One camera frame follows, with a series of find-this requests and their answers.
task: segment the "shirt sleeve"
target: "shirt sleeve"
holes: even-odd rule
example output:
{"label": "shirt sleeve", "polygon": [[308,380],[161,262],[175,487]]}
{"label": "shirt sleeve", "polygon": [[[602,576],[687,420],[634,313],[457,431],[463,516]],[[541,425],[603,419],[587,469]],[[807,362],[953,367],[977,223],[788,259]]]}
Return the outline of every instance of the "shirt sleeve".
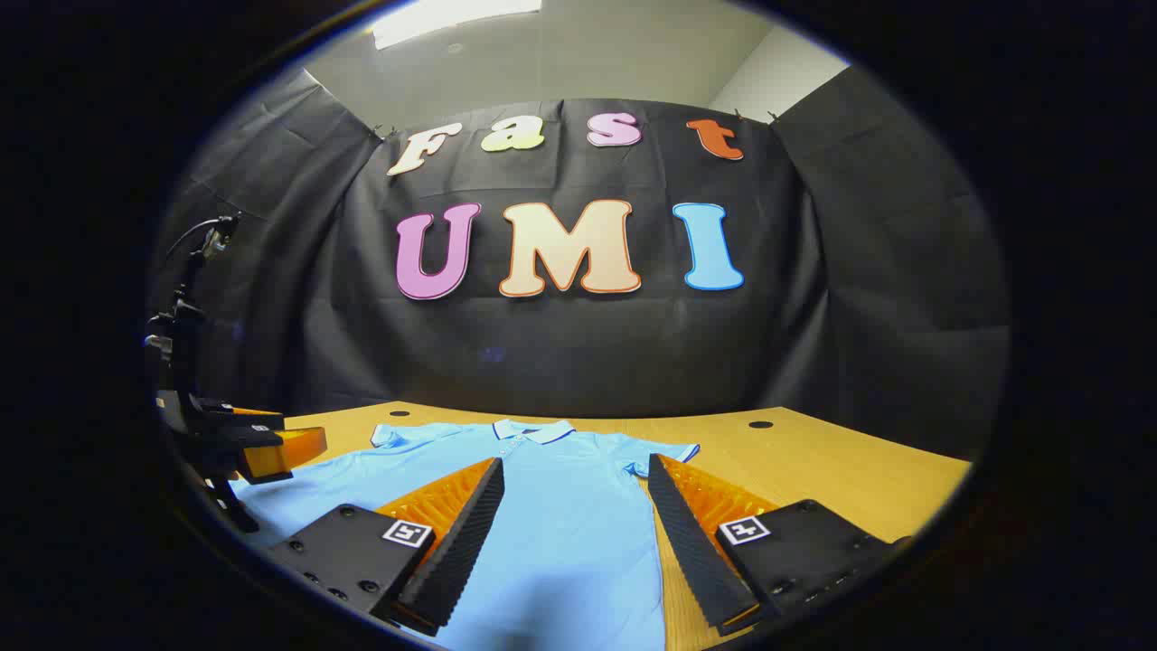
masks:
{"label": "shirt sleeve", "polygon": [[419,428],[396,428],[389,423],[382,423],[374,428],[374,435],[369,438],[369,443],[378,449],[410,452],[443,437],[452,437],[465,429],[466,426],[450,423],[432,423]]}
{"label": "shirt sleeve", "polygon": [[650,468],[651,453],[663,454],[686,464],[699,452],[699,444],[671,445],[655,443],[642,439],[634,439],[626,435],[616,434],[607,436],[610,457],[617,468],[621,468],[632,475],[646,478]]}

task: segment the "pink letter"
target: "pink letter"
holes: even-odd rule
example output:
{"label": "pink letter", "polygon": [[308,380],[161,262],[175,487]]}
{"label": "pink letter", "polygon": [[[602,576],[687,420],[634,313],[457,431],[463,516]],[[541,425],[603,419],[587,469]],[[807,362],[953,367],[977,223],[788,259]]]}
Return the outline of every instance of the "pink letter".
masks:
{"label": "pink letter", "polygon": [[434,215],[415,214],[398,224],[398,235],[401,235],[398,243],[398,288],[403,294],[420,301],[440,298],[462,282],[470,258],[470,227],[474,215],[481,210],[479,204],[460,204],[442,215],[450,222],[450,244],[447,246],[445,266],[434,275],[422,272],[422,241]]}
{"label": "pink letter", "polygon": [[590,133],[587,141],[596,147],[620,147],[634,145],[643,139],[643,133],[631,126],[638,120],[631,113],[598,113],[587,120]]}

